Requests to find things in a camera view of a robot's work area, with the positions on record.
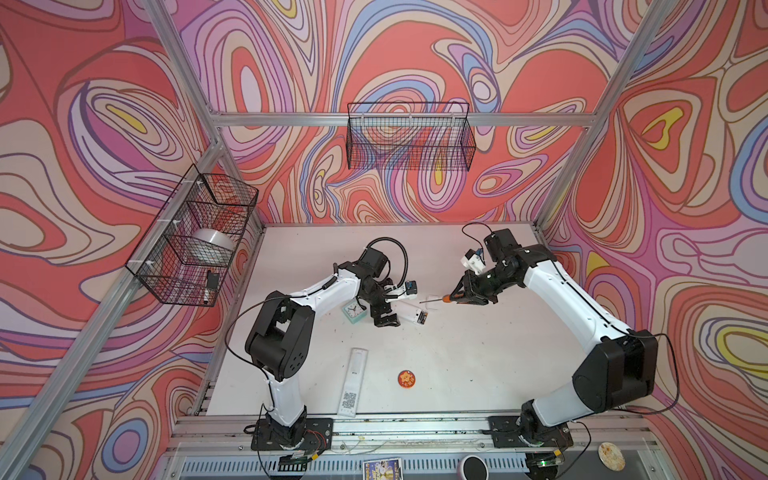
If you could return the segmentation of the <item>orange black screwdriver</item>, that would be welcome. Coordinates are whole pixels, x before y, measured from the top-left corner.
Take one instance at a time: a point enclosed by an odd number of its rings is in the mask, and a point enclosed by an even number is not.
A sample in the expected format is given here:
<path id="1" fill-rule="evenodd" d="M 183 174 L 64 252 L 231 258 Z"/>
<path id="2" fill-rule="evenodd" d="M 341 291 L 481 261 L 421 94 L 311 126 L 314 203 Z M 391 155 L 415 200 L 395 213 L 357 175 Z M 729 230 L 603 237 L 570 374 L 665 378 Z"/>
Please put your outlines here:
<path id="1" fill-rule="evenodd" d="M 420 301 L 419 303 L 420 303 L 420 304 L 436 303 L 436 302 L 441 302 L 441 303 L 456 303 L 456 301 L 457 301 L 457 300 L 456 300 L 454 297 L 452 297 L 451 295 L 444 295 L 444 296 L 433 296 L 433 297 L 429 297 L 429 298 L 427 298 L 427 299 L 425 299 L 425 300 L 422 300 L 422 301 Z"/>

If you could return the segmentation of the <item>small white remote control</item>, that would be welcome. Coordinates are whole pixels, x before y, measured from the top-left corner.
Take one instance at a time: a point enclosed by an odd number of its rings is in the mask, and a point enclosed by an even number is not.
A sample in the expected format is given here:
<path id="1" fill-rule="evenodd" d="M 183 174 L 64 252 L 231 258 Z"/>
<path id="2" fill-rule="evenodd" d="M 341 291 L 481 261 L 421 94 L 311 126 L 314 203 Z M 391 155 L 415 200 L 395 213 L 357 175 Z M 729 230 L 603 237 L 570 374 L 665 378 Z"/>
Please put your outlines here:
<path id="1" fill-rule="evenodd" d="M 428 318 L 428 312 L 416 305 L 408 304 L 402 301 L 394 302 L 392 310 L 397 315 L 400 322 L 411 322 L 417 325 L 424 325 Z"/>

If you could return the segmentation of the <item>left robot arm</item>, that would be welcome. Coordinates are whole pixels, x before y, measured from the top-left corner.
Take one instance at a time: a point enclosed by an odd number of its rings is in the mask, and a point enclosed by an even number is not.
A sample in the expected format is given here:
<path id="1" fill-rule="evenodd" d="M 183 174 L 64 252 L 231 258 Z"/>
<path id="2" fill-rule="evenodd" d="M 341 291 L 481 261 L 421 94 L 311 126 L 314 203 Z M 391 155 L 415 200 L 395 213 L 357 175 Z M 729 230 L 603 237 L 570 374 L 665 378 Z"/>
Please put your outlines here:
<path id="1" fill-rule="evenodd" d="M 358 259 L 335 264 L 325 279 L 290 294 L 273 291 L 258 305 L 244 350 L 248 362 L 266 377 L 272 408 L 257 422 L 255 446 L 271 442 L 289 449 L 313 436 L 297 374 L 309 354 L 315 319 L 355 300 L 375 327 L 398 327 L 392 304 L 418 292 L 417 284 L 407 279 L 408 267 L 405 246 L 392 237 L 378 237 Z"/>

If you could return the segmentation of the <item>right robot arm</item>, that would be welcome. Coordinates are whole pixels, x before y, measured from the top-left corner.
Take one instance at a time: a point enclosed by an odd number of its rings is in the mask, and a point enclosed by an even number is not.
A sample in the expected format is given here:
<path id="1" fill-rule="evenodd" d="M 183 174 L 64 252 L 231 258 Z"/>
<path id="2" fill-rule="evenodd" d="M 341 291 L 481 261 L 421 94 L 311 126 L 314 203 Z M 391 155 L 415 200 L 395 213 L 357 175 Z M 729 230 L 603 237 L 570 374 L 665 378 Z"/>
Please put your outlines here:
<path id="1" fill-rule="evenodd" d="M 525 402 L 512 431 L 539 447 L 568 423 L 606 411 L 631 412 L 630 402 L 655 388 L 658 335 L 635 330 L 606 310 L 542 244 L 521 245 L 508 229 L 491 230 L 461 258 L 465 271 L 445 302 L 495 304 L 517 286 L 538 295 L 579 341 L 585 354 L 569 382 Z"/>

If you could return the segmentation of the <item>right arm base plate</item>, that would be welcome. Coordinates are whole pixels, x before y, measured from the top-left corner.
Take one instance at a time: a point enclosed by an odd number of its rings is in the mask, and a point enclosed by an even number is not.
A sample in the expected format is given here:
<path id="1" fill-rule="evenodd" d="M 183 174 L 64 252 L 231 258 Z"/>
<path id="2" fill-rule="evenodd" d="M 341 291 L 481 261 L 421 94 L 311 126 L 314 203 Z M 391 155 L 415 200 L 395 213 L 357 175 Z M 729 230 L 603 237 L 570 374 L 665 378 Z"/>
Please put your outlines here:
<path id="1" fill-rule="evenodd" d="M 568 449 L 574 444 L 565 424 L 543 426 L 527 415 L 490 416 L 487 420 L 485 433 L 491 436 L 495 448 Z"/>

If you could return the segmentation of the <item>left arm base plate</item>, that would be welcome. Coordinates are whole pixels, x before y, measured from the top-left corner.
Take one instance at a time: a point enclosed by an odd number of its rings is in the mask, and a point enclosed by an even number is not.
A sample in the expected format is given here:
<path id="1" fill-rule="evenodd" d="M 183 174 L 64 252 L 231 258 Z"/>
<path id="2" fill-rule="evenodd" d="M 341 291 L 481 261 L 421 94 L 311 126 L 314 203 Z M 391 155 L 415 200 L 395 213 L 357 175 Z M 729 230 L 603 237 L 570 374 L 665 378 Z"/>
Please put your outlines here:
<path id="1" fill-rule="evenodd" d="M 286 427 L 266 416 L 253 427 L 250 447 L 259 452 L 322 452 L 332 447 L 333 431 L 334 420 L 330 417 L 299 418 Z"/>

